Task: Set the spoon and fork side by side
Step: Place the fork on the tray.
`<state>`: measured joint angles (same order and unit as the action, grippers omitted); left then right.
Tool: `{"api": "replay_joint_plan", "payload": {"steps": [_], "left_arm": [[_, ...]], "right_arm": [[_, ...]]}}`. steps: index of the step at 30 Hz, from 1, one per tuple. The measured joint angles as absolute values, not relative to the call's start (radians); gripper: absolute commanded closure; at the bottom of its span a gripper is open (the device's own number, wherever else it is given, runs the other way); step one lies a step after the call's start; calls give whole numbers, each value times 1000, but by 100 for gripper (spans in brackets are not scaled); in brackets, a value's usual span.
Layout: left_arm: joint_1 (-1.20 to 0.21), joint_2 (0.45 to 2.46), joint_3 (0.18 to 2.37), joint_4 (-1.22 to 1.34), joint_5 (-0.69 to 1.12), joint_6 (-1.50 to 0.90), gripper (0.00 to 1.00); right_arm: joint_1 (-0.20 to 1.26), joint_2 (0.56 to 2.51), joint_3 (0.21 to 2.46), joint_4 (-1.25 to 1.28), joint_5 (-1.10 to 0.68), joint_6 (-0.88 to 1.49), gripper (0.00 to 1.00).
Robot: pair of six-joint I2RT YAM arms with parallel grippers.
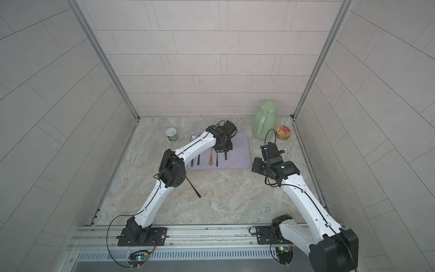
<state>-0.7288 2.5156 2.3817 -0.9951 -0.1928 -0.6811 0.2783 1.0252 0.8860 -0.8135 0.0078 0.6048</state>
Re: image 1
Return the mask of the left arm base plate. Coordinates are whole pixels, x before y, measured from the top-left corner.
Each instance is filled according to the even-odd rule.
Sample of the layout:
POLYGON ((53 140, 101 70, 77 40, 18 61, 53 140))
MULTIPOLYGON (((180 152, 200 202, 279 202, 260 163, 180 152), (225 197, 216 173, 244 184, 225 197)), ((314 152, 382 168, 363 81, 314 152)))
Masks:
POLYGON ((125 227, 121 234, 116 237, 117 245, 119 247, 163 246, 167 232, 168 229, 165 227, 152 227, 135 231, 125 227))

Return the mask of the lilac plastic tray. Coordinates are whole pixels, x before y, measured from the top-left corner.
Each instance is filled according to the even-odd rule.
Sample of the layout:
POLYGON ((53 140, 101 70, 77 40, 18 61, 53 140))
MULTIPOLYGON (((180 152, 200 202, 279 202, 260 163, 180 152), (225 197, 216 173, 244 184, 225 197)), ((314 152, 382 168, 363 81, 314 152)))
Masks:
POLYGON ((219 166, 216 167, 216 152, 213 153, 214 165, 209 166, 210 149, 208 148, 200 154, 200 165, 197 165, 198 156, 194 158, 193 167, 190 162, 187 165, 188 170, 205 171, 205 170, 238 170, 251 168, 251 155, 249 148, 249 138, 246 133, 237 133, 232 138, 233 150, 227 152, 228 160, 224 159, 224 153, 219 153, 219 166))

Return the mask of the gold ornate fork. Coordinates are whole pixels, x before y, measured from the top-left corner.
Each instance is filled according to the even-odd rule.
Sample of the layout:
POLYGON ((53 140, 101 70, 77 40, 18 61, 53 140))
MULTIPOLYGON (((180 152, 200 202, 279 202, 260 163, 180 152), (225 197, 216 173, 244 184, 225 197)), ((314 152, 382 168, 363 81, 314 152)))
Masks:
POLYGON ((214 161, 213 161, 213 153, 214 153, 214 150, 211 148, 211 149, 210 149, 210 158, 209 158, 209 162, 208 162, 208 165, 209 165, 209 166, 214 165, 214 161))

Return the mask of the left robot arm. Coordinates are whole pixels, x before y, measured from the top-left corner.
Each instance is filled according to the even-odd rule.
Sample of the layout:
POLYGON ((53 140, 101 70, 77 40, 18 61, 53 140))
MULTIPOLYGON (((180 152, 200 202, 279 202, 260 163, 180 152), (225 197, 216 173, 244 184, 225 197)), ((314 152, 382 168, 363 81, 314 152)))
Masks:
POLYGON ((139 245, 148 241, 154 217, 170 192, 180 186, 186 179, 186 166, 201 153, 214 149, 217 153, 232 150, 232 138, 237 128, 230 121, 209 126, 197 139, 174 151, 165 151, 154 176, 156 184, 139 213, 131 216, 126 223, 124 236, 129 243, 139 245))

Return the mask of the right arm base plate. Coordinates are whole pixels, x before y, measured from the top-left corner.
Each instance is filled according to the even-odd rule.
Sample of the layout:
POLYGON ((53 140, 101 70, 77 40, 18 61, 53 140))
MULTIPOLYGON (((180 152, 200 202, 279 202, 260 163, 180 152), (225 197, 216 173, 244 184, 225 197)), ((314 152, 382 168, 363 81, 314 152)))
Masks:
POLYGON ((249 228, 249 233, 257 238, 259 245, 291 245, 292 242, 282 237, 280 232, 272 226, 254 226, 249 228))

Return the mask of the teal handled fork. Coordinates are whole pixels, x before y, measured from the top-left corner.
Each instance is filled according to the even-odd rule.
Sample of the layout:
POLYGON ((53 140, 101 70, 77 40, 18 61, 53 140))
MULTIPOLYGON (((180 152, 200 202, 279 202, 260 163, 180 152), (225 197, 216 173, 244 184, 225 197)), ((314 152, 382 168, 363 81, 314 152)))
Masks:
MULTIPOLYGON (((193 142, 196 138, 197 138, 197 136, 195 134, 192 135, 191 136, 191 141, 193 142)), ((193 165, 194 165, 194 159, 192 159, 191 162, 190 162, 190 166, 193 167, 193 165)))

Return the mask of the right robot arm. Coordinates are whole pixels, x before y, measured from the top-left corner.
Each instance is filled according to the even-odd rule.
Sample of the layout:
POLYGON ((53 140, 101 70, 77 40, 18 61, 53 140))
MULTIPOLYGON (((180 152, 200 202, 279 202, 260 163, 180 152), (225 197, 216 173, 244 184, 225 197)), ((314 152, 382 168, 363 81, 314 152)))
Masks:
POLYGON ((358 267, 359 239, 353 230, 345 230, 320 204, 308 188, 299 169, 285 162, 283 151, 269 142, 261 146, 261 158, 255 158, 252 171, 265 177, 266 185, 281 188, 291 198, 305 219, 304 229, 289 215, 273 219, 274 243, 289 241, 308 257, 316 272, 350 272, 358 267))

